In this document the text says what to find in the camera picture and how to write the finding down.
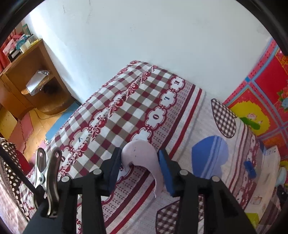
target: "black polka dot fabric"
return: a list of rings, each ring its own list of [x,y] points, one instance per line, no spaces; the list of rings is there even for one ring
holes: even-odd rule
[[[9,156],[11,157],[13,162],[19,167],[19,169],[22,170],[20,163],[18,161],[18,158],[17,158],[15,144],[8,143],[7,141],[2,141],[1,146],[9,154]],[[16,174],[11,170],[11,167],[4,160],[2,160],[2,168],[9,182],[9,187],[8,186],[7,187],[13,194],[14,199],[16,200],[20,210],[25,215],[25,211],[23,209],[23,204],[20,199],[20,191],[19,191],[21,180],[18,176],[16,176]]]

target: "wooden shelf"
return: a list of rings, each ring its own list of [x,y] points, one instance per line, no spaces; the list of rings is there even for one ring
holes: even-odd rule
[[[42,89],[31,96],[24,92],[27,83],[38,70],[50,70],[45,86],[55,87],[54,93],[45,93]],[[2,93],[5,92],[5,95],[0,93],[0,103],[19,119],[33,108],[46,115],[58,114],[75,101],[52,63],[42,39],[6,67],[0,74],[0,80],[3,81],[3,87],[0,86]]]
[[[56,87],[57,91],[49,94],[45,93],[42,89],[39,93],[33,96],[41,100],[36,103],[35,107],[42,113],[46,115],[57,114],[62,110],[67,109],[74,102],[74,99],[63,91],[56,79],[51,79],[46,85]]]

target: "blue foam pad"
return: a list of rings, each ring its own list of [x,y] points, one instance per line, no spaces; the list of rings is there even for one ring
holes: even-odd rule
[[[63,124],[70,118],[71,115],[78,109],[80,105],[73,102],[71,106],[60,116],[60,118],[55,122],[55,124],[46,133],[46,140],[50,142],[54,135],[59,131]]]
[[[244,166],[245,166],[245,169],[247,170],[248,172],[248,176],[251,178],[251,179],[255,179],[256,178],[256,171],[253,167],[253,164],[251,161],[245,161],[244,162]]]
[[[162,150],[159,150],[159,164],[160,164],[161,172],[164,177],[166,189],[170,193],[170,195],[173,196],[175,194],[175,190],[173,189],[172,176],[170,174],[170,171],[169,171],[169,168],[168,168],[168,165],[167,165],[167,162],[165,160]]]

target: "checkered heart pattern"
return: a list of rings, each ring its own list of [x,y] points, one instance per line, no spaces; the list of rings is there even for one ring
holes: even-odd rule
[[[234,119],[237,116],[217,99],[212,99],[211,105],[218,129],[225,137],[232,138],[236,133],[236,122]]]
[[[115,147],[123,147],[129,141],[131,131],[159,94],[159,88],[153,91],[152,87],[161,81],[151,83],[150,90],[147,86],[139,88],[151,68],[148,63],[131,62],[64,124],[48,146],[48,152],[55,146],[64,151],[59,179],[66,173],[77,178],[99,168],[103,160],[111,157]],[[130,98],[136,89],[139,95],[134,95],[136,99]]]
[[[204,201],[199,196],[199,215],[198,221],[204,218]],[[157,212],[156,215],[156,233],[157,234],[174,234],[179,210],[180,201],[173,202]]]

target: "checkered bedspread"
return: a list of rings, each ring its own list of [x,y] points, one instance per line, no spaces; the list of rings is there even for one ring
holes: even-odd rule
[[[51,154],[56,146],[63,151],[58,179],[77,178],[99,168],[115,147],[135,139],[150,142],[156,150],[166,148],[170,158],[194,174],[218,174],[243,208],[249,202],[257,180],[248,178],[243,162],[249,159],[256,171],[261,170],[262,151],[256,137],[202,89],[149,63],[132,61],[104,84],[63,125],[46,152]],[[221,161],[216,160],[218,146],[225,155]],[[207,148],[212,158],[201,161],[197,152]],[[214,171],[207,168],[209,160],[215,163]],[[34,171],[28,177],[33,181]],[[154,198],[154,186],[145,168],[120,170],[115,191],[102,198],[107,233],[173,233],[179,199],[166,190]],[[25,212],[32,217],[32,194],[23,184],[20,195]],[[199,208],[199,233],[203,233],[201,197]],[[78,234],[82,233],[81,210],[79,196]]]

